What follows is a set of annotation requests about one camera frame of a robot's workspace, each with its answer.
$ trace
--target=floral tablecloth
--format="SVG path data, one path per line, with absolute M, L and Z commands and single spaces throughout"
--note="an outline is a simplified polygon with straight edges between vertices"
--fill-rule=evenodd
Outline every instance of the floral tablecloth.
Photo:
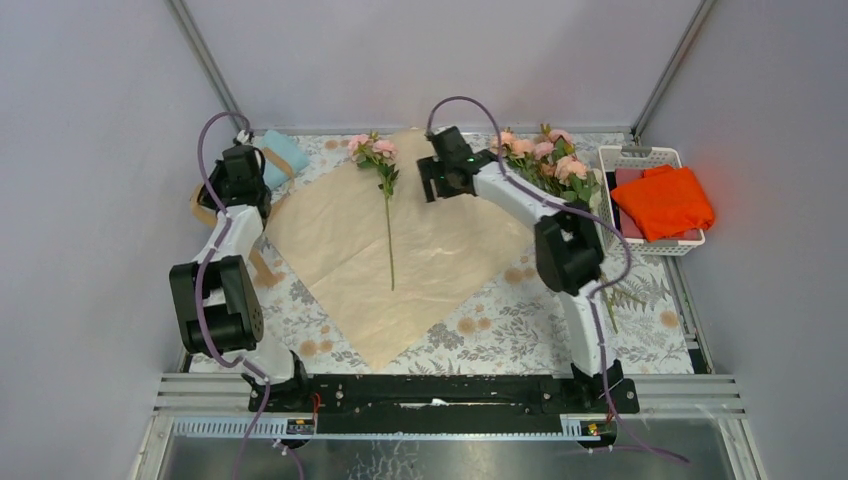
M 294 138 L 310 156 L 311 164 L 298 175 L 294 185 L 274 192 L 275 201 L 347 161 L 345 147 L 349 137 Z M 481 134 L 467 138 L 475 150 L 488 146 L 490 140 L 490 136 Z M 581 161 L 590 166 L 598 166 L 598 146 L 627 141 L 624 134 L 576 134 L 574 140 Z M 264 237 L 259 242 L 262 256 L 279 279 L 273 287 L 256 287 L 265 316 L 266 339 L 297 352 L 309 373 L 570 372 L 568 330 L 562 321 L 562 307 L 539 279 L 532 247 L 384 370 L 373 372 L 270 242 Z M 623 259 L 608 255 L 603 268 L 612 278 L 624 268 Z M 692 373 L 660 259 L 637 255 L 630 275 L 619 288 L 639 300 L 619 295 L 613 307 L 619 334 L 609 343 L 625 373 Z M 191 361 L 192 372 L 223 370 L 203 355 L 196 355 Z

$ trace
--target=plastic basket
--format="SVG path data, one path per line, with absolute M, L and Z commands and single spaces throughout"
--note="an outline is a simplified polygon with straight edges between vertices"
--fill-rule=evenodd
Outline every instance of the plastic basket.
M 605 146 L 598 148 L 598 157 L 601 162 L 601 170 L 604 173 L 614 172 L 616 168 L 638 168 L 644 170 L 659 167 L 660 165 L 671 165 L 674 168 L 681 168 L 683 166 L 680 162 L 680 155 L 673 148 Z M 607 182 L 604 182 L 602 193 L 603 197 L 600 206 L 598 206 L 597 214 L 612 224 L 614 223 L 612 200 L 610 199 Z M 630 250 L 633 253 L 681 256 L 686 255 L 693 248 L 704 244 L 704 231 L 698 230 L 698 235 L 698 240 L 657 240 L 656 242 L 648 242 L 642 238 L 627 238 L 627 244 L 630 245 Z M 604 250 L 608 252 L 623 250 L 618 238 L 607 229 L 601 229 L 601 237 Z

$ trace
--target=light blue towel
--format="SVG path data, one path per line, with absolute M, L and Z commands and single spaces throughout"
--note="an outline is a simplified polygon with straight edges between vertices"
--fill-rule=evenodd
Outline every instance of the light blue towel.
M 260 150 L 266 147 L 269 148 L 285 160 L 292 167 L 292 171 L 295 174 L 309 165 L 309 157 L 297 148 L 291 137 L 282 133 L 268 130 L 253 146 Z M 274 190 L 285 183 L 289 179 L 289 176 L 271 162 L 267 162 L 265 164 L 265 175 L 262 178 L 265 180 L 268 188 Z

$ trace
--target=white wall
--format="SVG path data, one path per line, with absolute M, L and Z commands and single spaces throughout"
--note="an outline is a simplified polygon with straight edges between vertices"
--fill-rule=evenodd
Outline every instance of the white wall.
M 423 126 L 470 95 L 503 124 L 632 125 L 699 0 L 190 0 L 259 127 Z M 485 127 L 473 107 L 445 123 Z
M 177 362 L 168 269 L 208 235 L 211 91 L 162 1 L 2 2 L 0 478 L 128 473 Z
M 645 135 L 718 216 L 684 259 L 772 479 L 844 478 L 848 3 L 718 2 Z

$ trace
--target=brown wrapping paper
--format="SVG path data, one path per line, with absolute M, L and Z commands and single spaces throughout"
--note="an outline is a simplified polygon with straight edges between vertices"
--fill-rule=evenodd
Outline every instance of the brown wrapping paper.
M 416 160 L 433 154 L 423 130 L 389 137 L 400 177 L 386 218 L 374 170 L 346 163 L 294 193 L 268 239 L 374 371 L 420 338 L 532 240 L 497 206 L 470 195 L 426 203 Z

